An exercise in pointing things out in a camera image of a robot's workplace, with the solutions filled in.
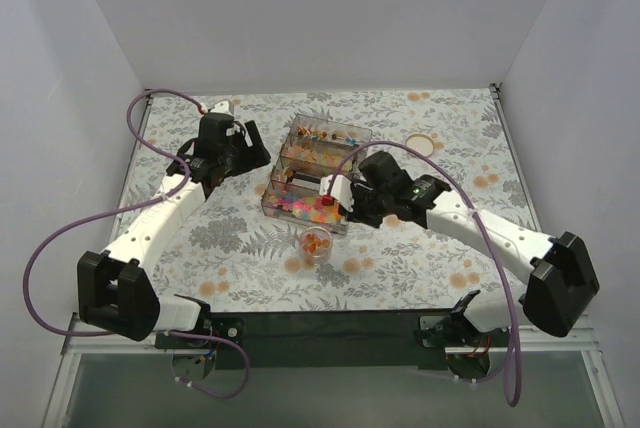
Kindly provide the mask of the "clear compartment candy box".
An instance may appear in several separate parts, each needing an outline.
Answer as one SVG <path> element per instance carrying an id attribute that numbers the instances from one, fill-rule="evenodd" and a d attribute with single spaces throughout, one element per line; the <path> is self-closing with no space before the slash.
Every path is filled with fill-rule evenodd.
<path id="1" fill-rule="evenodd" d="M 296 115 L 270 173 L 261 204 L 265 215 L 305 226 L 320 225 L 337 234 L 347 232 L 339 205 L 324 205 L 319 193 L 321 179 L 336 168 L 352 179 L 364 151 L 345 157 L 370 142 L 368 128 L 310 115 Z"/>

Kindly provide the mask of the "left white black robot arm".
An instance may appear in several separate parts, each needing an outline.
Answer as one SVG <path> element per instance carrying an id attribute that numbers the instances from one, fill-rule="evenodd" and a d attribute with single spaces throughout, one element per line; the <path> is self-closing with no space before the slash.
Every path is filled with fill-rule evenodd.
<path id="1" fill-rule="evenodd" d="M 141 341 L 153 332 L 178 331 L 193 348 L 213 334 L 208 304 L 182 295 L 159 295 L 154 269 L 186 220 L 226 179 L 271 161 L 254 121 L 211 112 L 196 137 L 184 143 L 156 191 L 123 234 L 102 252 L 87 251 L 77 264 L 79 317 L 89 325 Z"/>

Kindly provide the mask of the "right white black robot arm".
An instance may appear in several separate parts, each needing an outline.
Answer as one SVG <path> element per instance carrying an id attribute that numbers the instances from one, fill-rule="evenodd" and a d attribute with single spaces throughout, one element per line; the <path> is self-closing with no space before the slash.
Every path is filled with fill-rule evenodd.
<path id="1" fill-rule="evenodd" d="M 565 232 L 553 237 L 520 227 L 487 210 L 468 206 L 447 182 L 412 178 L 384 151 L 367 157 L 360 175 L 330 184 L 346 220 L 377 228 L 389 215 L 453 238 L 488 256 L 524 286 L 520 294 L 493 298 L 474 289 L 422 336 L 434 346 L 475 345 L 490 332 L 523 316 L 544 333 L 565 337 L 600 285 L 584 241 Z"/>

